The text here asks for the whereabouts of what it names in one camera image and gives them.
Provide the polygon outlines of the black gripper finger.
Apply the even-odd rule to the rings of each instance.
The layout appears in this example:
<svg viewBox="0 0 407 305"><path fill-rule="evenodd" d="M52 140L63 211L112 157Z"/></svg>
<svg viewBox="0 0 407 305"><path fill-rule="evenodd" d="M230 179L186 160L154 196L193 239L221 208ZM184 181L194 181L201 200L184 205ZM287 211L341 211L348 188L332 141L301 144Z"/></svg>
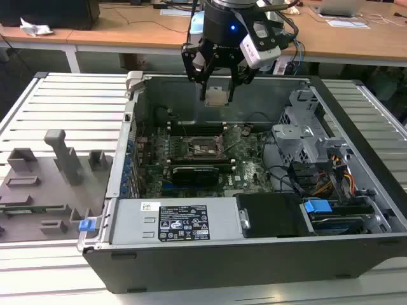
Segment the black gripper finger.
<svg viewBox="0 0 407 305"><path fill-rule="evenodd" d="M181 57L188 79L202 86L200 100L205 100L207 83L215 69L216 53L209 51L208 47L184 43Z"/></svg>
<svg viewBox="0 0 407 305"><path fill-rule="evenodd" d="M256 75L256 69L251 69L246 66L244 69L240 70L238 65L233 65L230 67L231 79L228 85L228 101L233 101L233 96L236 87L242 84L250 84Z"/></svg>

